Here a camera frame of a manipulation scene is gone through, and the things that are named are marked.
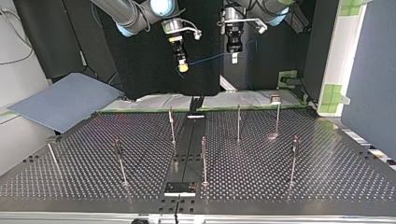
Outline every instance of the cable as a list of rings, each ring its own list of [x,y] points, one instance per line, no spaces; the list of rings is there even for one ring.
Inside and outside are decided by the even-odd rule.
[[[249,45],[250,43],[253,43],[253,42],[256,43],[256,51],[259,51],[259,48],[260,48],[260,47],[259,47],[259,45],[258,45],[258,43],[257,43],[257,39],[249,40],[249,41],[246,43],[247,49],[248,49],[248,45]],[[220,54],[217,54],[217,55],[215,55],[215,56],[211,56],[211,57],[208,57],[208,58],[204,58],[204,59],[198,60],[198,61],[193,62],[193,63],[189,63],[189,65],[195,65],[195,64],[198,64],[198,63],[204,63],[204,62],[207,62],[207,61],[216,59],[216,58],[218,58],[218,57],[221,57],[221,56],[223,56],[223,55],[230,55],[230,54],[231,54],[231,53],[220,53]],[[179,75],[180,77],[182,77],[183,79],[186,79],[186,78],[185,78],[183,75],[181,75],[181,73],[178,71],[177,67],[176,67],[176,71],[177,71],[177,73],[178,73],[178,75]]]
[[[235,2],[231,3],[230,0],[227,0],[227,5],[225,5],[221,10],[224,10],[224,8],[226,8],[226,7],[232,7],[235,11],[237,11],[239,14],[241,14],[244,17],[244,19],[246,19],[248,17],[248,14],[247,13],[243,13],[241,10],[236,8],[238,6],[240,6],[240,5],[235,3]],[[253,28],[253,30],[256,32],[256,26],[252,25],[249,21],[247,21],[247,25],[251,26]]]
[[[25,60],[28,59],[32,54],[33,54],[33,49],[30,49],[29,54],[26,55],[25,57],[23,57],[23,58],[21,58],[21,59],[18,59],[18,60],[15,60],[15,61],[12,61],[12,62],[0,63],[0,65],[6,65],[6,64],[11,64],[11,63],[19,63],[19,62],[25,61]]]
[[[114,81],[114,78],[115,78],[118,74],[119,74],[119,73],[116,72],[116,73],[114,73],[113,75],[111,75],[111,77],[107,79],[106,83],[107,83],[108,85],[111,85],[111,83]]]
[[[317,105],[317,103],[314,101],[314,98],[312,98],[312,96],[309,94],[308,90],[306,89],[303,79],[302,79],[301,77],[299,77],[299,79],[300,79],[300,81],[301,81],[301,84],[302,84],[302,86],[303,86],[303,88],[304,88],[305,93],[308,95],[309,98],[311,98],[311,101],[312,101],[312,103],[315,105],[315,107],[318,108],[318,105]]]
[[[102,23],[99,22],[99,19],[96,18],[97,12],[98,12],[97,9],[93,10],[93,3],[91,3],[91,13],[92,13],[92,16],[93,16],[93,18],[95,19],[96,23],[97,23],[100,27],[103,27]]]
[[[190,63],[190,65],[195,65],[195,64],[198,64],[198,63],[203,63],[203,62],[206,62],[206,61],[210,61],[212,59],[215,59],[215,58],[218,58],[220,56],[227,55],[227,54],[230,54],[230,53],[220,53],[220,54],[217,54],[215,56],[212,56],[212,57],[209,57],[209,58],[205,58],[205,59]]]
[[[1,15],[3,16],[3,18],[6,20],[8,26],[15,32],[15,34],[18,36],[18,38],[29,48],[32,47],[32,45],[29,43],[29,39],[27,38],[27,36],[25,37],[25,39],[22,38],[22,36],[20,35],[20,33],[17,31],[17,29],[15,28],[15,26],[12,24],[12,22],[9,20],[9,18],[7,17],[7,13],[11,14],[12,16],[14,16],[18,21],[21,21],[21,18],[18,16],[18,14],[12,10],[9,10],[8,8],[4,8],[4,7],[0,7],[0,12]]]
[[[181,19],[181,18],[174,18],[174,20],[186,22],[186,23],[190,24],[195,30],[198,31],[198,27],[191,21],[187,21],[187,20],[184,20],[184,19]]]
[[[142,12],[143,18],[146,21],[146,24],[148,26],[148,28],[145,29],[146,32],[149,32],[151,30],[151,24],[149,23],[149,17],[146,14],[146,11],[149,11],[148,9],[146,9],[145,7],[142,7],[140,4],[136,3],[136,1],[132,1],[133,5],[135,5],[136,7],[138,7],[140,9],[140,11]]]

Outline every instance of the white cable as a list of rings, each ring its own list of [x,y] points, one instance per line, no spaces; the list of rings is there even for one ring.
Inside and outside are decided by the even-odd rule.
[[[12,16],[14,16],[18,21],[21,21],[21,18],[18,16],[18,14],[12,10],[9,10],[8,8],[4,8],[4,7],[0,7],[0,12],[2,13],[3,18],[5,19],[6,23],[8,24],[8,26],[15,32],[15,34],[17,34],[18,38],[30,49],[32,48],[32,45],[29,42],[29,39],[27,38],[27,36],[25,37],[26,39],[23,39],[23,37],[20,35],[20,33],[17,31],[17,29],[15,28],[15,26],[12,24],[12,22],[9,20],[9,18],[7,17],[7,13],[11,14]]]
[[[103,25],[102,25],[102,24],[99,22],[99,20],[96,18],[96,14],[95,14],[95,12],[93,11],[93,3],[91,3],[91,13],[92,13],[93,18],[95,19],[96,23],[97,23],[100,27],[103,27]]]
[[[146,8],[144,8],[144,7],[142,7],[140,4],[138,4],[138,3],[136,3],[135,1],[134,1],[134,4],[140,9],[140,11],[142,12],[142,15],[143,15],[143,18],[145,19],[145,21],[146,21],[146,24],[148,25],[148,28],[146,28],[145,29],[145,31],[146,32],[149,32],[150,30],[151,30],[151,24],[149,23],[149,18],[148,18],[148,16],[147,16],[147,14],[146,14]]]
[[[190,24],[195,30],[198,31],[198,27],[194,23],[192,23],[191,21],[187,21],[187,20],[184,20],[184,19],[181,19],[181,18],[175,18],[175,20],[184,21],[184,22]]]

